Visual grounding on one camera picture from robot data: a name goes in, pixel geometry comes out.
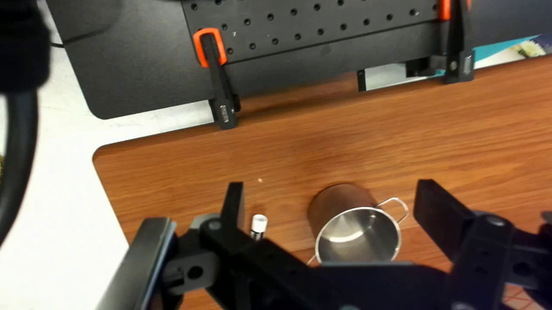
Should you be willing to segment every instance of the screw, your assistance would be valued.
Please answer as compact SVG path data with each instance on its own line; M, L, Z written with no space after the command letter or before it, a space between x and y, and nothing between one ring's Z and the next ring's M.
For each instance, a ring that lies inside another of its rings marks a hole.
M223 228L223 224L220 221L211 221L209 223L209 230L211 231L220 231Z
M356 305L342 305L340 310L361 310L361 309Z
M477 310L477 309L472 307L470 304L453 304L451 310Z
M472 56L465 59L465 75L472 73Z
M489 221L492 226L497 226L497 228L506 226L506 223L504 223L501 218L489 216L487 221Z

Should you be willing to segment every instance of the black machine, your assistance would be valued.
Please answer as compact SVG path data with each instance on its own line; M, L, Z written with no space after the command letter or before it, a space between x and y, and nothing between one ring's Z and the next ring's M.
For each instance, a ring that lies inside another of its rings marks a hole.
M475 47L552 30L551 0L47 2L95 116L209 100L221 128L240 97L375 66L466 81Z
M208 290L223 309L447 309L503 305L506 283L552 309L552 212L539 235L494 214L475 214L435 181L420 181L415 218L454 262L451 274L415 264L308 267L270 240L240 231L244 185L232 183L218 218L183 236L170 219L147 219L102 304L178 309L185 293Z

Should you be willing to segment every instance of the orange clamp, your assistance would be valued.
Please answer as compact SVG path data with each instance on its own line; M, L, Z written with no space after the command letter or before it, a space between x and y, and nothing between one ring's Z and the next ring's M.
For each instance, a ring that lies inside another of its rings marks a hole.
M220 28L204 28L204 30L194 33L194 47L196 47L197 61L201 63L202 68L206 68L206 69L209 68L206 50L202 45L202 37L206 37L206 35L214 37L214 42L220 50L220 66L225 66L228 63L228 56L227 56L227 49L225 49L225 42L223 42Z
M453 2L456 0L440 0L439 2L439 19L451 21L453 18Z

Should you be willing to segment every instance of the black pegboard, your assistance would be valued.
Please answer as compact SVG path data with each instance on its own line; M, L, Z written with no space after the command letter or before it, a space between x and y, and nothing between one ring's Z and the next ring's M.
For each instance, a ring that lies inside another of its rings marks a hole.
M197 13L189 14L192 2L199 7ZM423 23L435 18L435 4L420 0L346 0L344 7L359 7L354 16L339 14L344 11L337 9L337 2L323 0L221 0L220 7L216 7L216 0L95 0L94 6L92 2L47 0L47 4L63 40L71 42L66 50L89 107L102 119L213 97L209 71L199 66L190 40L190 35L201 26L189 30L185 14L190 16L190 25L199 23L196 16L206 14L209 19L206 26L221 28L223 23L230 23L232 16L237 16L237 21L252 18L251 26L258 26L259 23L266 25L263 19L258 21L259 16L266 18L273 13L277 21L282 13L289 14L296 4L301 18L296 23L311 25L315 19L304 19L304 13L316 11L315 6L320 4L321 13L328 6L337 11L334 13L337 19L316 19L327 25L325 35L337 32L335 26L342 19L347 23L349 30L344 38L354 38L328 44L330 37L323 37L311 42L313 32L318 32L318 25L313 25L302 30L301 44L292 40L290 47L278 45L265 50L266 42L261 42L256 54L246 49L244 59L258 54L270 57L242 63L233 59L242 57L239 47L247 47L249 42L233 44L237 54L232 56L227 73L240 97L321 83L363 68L427 59L440 49L435 42L440 37L439 23ZM411 9L420 11L418 19L406 16ZM551 0L475 0L472 11L473 44L480 47L551 32L551 13ZM394 14L389 25L385 23L387 14ZM356 37L352 30L354 21L359 19L363 23L370 19L370 26ZM418 21L421 25L401 28L403 23ZM277 32L265 28L265 35L270 37Z
M230 63L437 19L435 0L189 0L190 33L220 28Z

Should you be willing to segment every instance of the mug handle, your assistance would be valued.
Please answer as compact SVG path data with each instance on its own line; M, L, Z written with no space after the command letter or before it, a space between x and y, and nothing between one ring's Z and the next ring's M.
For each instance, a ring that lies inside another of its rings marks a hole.
M384 209L390 202L399 204L403 207L403 211L404 211L404 216L397 221L401 224L409 216L409 205L406 202L403 202L399 197L392 197L392 199L385 200L384 204L380 204L378 207Z

